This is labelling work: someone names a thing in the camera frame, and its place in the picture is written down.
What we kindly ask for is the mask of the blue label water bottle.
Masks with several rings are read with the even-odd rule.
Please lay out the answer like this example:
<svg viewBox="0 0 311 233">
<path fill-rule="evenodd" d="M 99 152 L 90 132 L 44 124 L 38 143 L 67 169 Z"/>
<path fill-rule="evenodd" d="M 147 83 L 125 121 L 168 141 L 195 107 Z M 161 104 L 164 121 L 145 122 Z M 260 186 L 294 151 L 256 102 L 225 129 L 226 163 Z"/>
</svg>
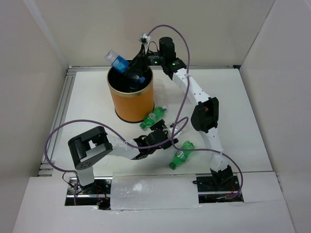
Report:
<svg viewBox="0 0 311 233">
<path fill-rule="evenodd" d="M 116 53 L 113 50 L 110 50 L 106 55 L 105 59 L 110 65 L 118 71 L 120 74 L 123 74 L 127 79 L 130 79 L 136 83 L 142 84 L 145 82 L 145 78 L 143 76 L 139 76 L 137 74 L 129 72 L 129 62 Z"/>
</svg>

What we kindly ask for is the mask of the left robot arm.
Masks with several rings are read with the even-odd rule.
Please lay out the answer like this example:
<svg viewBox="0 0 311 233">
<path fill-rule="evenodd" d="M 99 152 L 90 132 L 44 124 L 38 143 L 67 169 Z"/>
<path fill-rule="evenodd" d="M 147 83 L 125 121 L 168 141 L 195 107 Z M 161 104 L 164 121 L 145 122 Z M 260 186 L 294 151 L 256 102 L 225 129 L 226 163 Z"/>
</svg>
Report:
<svg viewBox="0 0 311 233">
<path fill-rule="evenodd" d="M 151 127 L 148 135 L 141 135 L 131 141 L 139 147 L 133 148 L 121 139 L 108 134 L 104 127 L 90 129 L 68 141 L 71 157 L 78 175 L 78 190 L 91 194 L 99 188 L 93 173 L 93 166 L 107 155 L 121 156 L 129 160 L 141 160 L 156 150 L 172 146 L 170 137 L 179 130 L 173 125 L 167 126 L 164 120 Z"/>
</svg>

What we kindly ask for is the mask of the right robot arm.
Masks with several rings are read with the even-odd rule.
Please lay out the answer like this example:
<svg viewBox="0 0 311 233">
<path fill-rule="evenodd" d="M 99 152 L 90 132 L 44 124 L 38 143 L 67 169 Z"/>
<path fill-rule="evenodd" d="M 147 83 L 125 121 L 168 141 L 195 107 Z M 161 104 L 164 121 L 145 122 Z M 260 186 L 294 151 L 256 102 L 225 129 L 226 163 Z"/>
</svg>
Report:
<svg viewBox="0 0 311 233">
<path fill-rule="evenodd" d="M 163 72 L 185 93 L 194 105 L 191 124 L 198 131 L 212 153 L 210 170 L 212 185 L 224 190 L 233 177 L 232 168 L 218 136 L 219 101 L 208 95 L 189 74 L 189 66 L 177 58 L 172 38 L 162 37 L 156 52 L 149 50 L 150 37 L 143 34 L 139 38 L 141 49 L 129 65 L 129 73 L 141 75 L 150 66 L 161 66 Z"/>
</svg>

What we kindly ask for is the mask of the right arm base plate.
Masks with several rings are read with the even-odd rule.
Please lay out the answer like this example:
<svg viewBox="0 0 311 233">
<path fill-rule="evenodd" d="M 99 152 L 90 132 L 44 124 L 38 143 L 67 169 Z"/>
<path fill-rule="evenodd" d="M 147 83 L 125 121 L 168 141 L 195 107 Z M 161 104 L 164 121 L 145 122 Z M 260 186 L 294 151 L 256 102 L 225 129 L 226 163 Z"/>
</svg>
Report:
<svg viewBox="0 0 311 233">
<path fill-rule="evenodd" d="M 211 175 L 197 176 L 192 183 L 197 187 L 200 204 L 243 202 L 242 194 L 233 199 L 225 198 L 225 196 L 234 196 L 240 188 L 239 180 L 236 175 L 227 183 L 218 186 L 215 184 Z"/>
</svg>

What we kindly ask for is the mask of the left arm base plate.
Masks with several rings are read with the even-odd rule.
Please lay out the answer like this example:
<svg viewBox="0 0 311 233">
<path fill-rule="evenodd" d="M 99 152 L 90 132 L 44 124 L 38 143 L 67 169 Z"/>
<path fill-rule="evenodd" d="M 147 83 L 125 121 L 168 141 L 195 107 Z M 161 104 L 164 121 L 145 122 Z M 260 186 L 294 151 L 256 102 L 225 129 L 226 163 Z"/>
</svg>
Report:
<svg viewBox="0 0 311 233">
<path fill-rule="evenodd" d="M 95 206 L 99 210 L 111 210 L 112 177 L 95 177 L 94 183 L 82 188 L 77 179 L 67 181 L 65 206 Z"/>
</svg>

